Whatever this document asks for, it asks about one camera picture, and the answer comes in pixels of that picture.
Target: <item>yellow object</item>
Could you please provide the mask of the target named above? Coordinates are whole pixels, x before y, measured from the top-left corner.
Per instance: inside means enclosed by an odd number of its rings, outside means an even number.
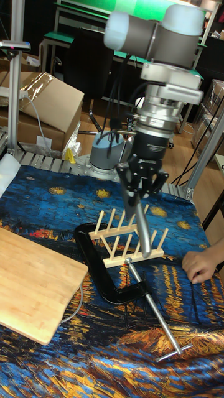
[[[75,159],[72,153],[72,150],[70,148],[67,149],[65,153],[65,160],[69,160],[70,163],[75,164]]]

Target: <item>cardboard box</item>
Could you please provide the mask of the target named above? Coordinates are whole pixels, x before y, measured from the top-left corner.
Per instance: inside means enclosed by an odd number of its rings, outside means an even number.
[[[8,125],[8,109],[0,108],[0,126],[7,127]],[[63,151],[65,147],[65,133],[41,122],[41,127],[49,147],[52,150]],[[36,119],[25,113],[19,112],[18,124],[18,141],[26,142],[27,144],[38,144],[39,139],[42,140],[39,124]]]
[[[9,75],[2,86],[9,86]],[[47,73],[21,73],[21,89],[28,91],[41,122],[63,132],[63,148],[80,120],[84,94]],[[8,98],[0,97],[0,106],[8,105]],[[19,102],[19,109],[37,118],[27,98]]]
[[[223,97],[224,97],[224,81],[213,79],[212,84],[210,85],[210,88],[203,101],[203,104],[206,106],[209,112],[211,112],[211,114],[214,115]],[[217,118],[221,114],[223,108],[224,108],[224,100],[217,111],[216,114]]]
[[[201,104],[199,107],[199,110],[198,110],[198,115],[196,116],[194,124],[193,124],[195,132],[192,137],[191,143],[194,148],[198,144],[200,138],[204,134],[204,132],[205,132],[206,128],[208,127],[212,118],[213,118],[212,114],[210,112],[208,112],[208,110],[205,108],[205,106],[203,104]],[[207,142],[210,138],[211,132],[213,131],[213,128],[215,127],[216,122],[217,122],[217,118],[214,118],[214,120],[212,121],[210,127],[208,128],[208,130],[205,134],[205,137],[202,139],[201,143],[199,144],[199,147],[196,152],[198,156],[202,153],[205,145],[207,144]],[[224,155],[224,142],[222,142],[217,154]]]
[[[27,58],[31,57],[34,58],[35,60],[39,60],[39,57],[36,55],[31,55],[29,53],[22,53],[22,58],[21,58],[21,71],[22,72],[40,72],[41,71],[41,65],[40,66],[33,66],[29,62],[27,62]],[[3,70],[9,71],[10,69],[10,61],[7,59],[7,57],[0,57],[0,72]]]

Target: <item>finger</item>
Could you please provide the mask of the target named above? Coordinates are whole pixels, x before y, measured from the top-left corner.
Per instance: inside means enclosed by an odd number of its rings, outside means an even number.
[[[189,278],[190,281],[192,281],[193,277],[195,274],[199,273],[205,273],[207,270],[203,268],[202,264],[195,264],[192,265],[188,271],[187,271],[187,277]]]
[[[190,269],[190,267],[194,266],[197,264],[197,260],[196,259],[185,259],[182,261],[182,268],[184,269],[184,271],[188,271]]]
[[[182,265],[192,264],[195,262],[195,252],[189,251],[182,260]]]
[[[210,275],[210,273],[207,271],[207,272],[202,272],[201,274],[197,274],[193,279],[192,279],[192,284],[193,285],[195,285],[195,284],[201,284],[202,282],[205,282],[205,280],[208,280],[208,279],[210,279],[211,278],[211,275]]]

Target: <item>black chair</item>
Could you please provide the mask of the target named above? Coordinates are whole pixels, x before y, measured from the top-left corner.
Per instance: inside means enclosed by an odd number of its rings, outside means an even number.
[[[89,115],[98,131],[101,128],[93,115],[93,102],[103,96],[113,54],[104,46],[103,33],[81,28],[75,30],[63,63],[64,82],[82,91],[85,101],[91,100]]]

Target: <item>wooden floor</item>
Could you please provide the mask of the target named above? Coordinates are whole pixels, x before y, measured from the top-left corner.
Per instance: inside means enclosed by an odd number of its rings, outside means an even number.
[[[105,101],[97,101],[94,105],[94,114],[102,126],[105,110],[107,103]],[[96,131],[93,123],[90,121],[88,116],[88,107],[84,105],[82,112],[82,123],[81,130],[91,130]],[[190,126],[186,126],[188,132],[192,132]],[[186,166],[192,152],[194,151],[190,140],[192,135],[183,132],[180,134],[175,134],[174,136],[174,148],[167,149],[164,161],[163,169],[167,171],[170,175],[169,182],[172,182],[176,177],[178,177],[184,167]],[[82,144],[81,155],[89,154],[91,151],[91,145],[94,136],[86,136],[79,134],[78,141]],[[193,165],[197,161],[197,156],[195,155],[192,163]],[[186,174],[181,182],[185,182],[189,174]],[[201,222],[205,219],[206,215],[212,208],[213,204],[216,202],[218,196],[223,191],[224,187],[224,177],[216,164],[210,164],[203,171],[203,174],[195,188],[194,192],[194,203],[198,211]],[[224,237],[224,218],[221,211],[218,212],[217,216],[213,219],[210,226],[206,230],[206,235],[210,244],[214,244],[219,239]]]

